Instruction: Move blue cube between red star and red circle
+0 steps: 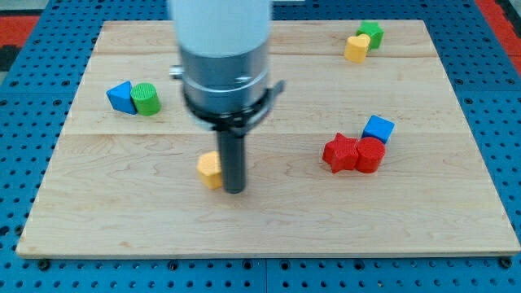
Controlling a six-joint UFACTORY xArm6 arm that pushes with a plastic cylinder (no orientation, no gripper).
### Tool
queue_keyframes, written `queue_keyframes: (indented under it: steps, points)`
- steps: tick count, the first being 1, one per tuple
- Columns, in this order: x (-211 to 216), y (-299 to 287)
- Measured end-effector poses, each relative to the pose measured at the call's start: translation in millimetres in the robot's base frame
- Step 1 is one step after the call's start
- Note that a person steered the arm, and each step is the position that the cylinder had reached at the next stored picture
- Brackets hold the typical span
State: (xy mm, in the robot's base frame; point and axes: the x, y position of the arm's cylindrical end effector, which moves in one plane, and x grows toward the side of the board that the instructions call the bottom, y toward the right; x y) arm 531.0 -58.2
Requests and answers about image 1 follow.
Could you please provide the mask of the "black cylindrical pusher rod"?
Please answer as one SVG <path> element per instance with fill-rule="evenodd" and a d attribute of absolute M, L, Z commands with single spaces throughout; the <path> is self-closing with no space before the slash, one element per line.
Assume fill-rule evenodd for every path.
<path fill-rule="evenodd" d="M 244 142 L 244 137 L 237 137 L 231 131 L 217 132 L 223 188 L 229 194 L 241 193 L 246 186 Z"/>

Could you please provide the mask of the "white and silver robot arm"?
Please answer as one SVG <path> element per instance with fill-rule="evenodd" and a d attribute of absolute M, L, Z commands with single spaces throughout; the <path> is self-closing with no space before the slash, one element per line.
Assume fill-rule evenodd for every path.
<path fill-rule="evenodd" d="M 172 0 L 181 56 L 171 68 L 189 113 L 217 136 L 224 190 L 246 187 L 245 137 L 269 114 L 284 81 L 269 86 L 270 0 Z"/>

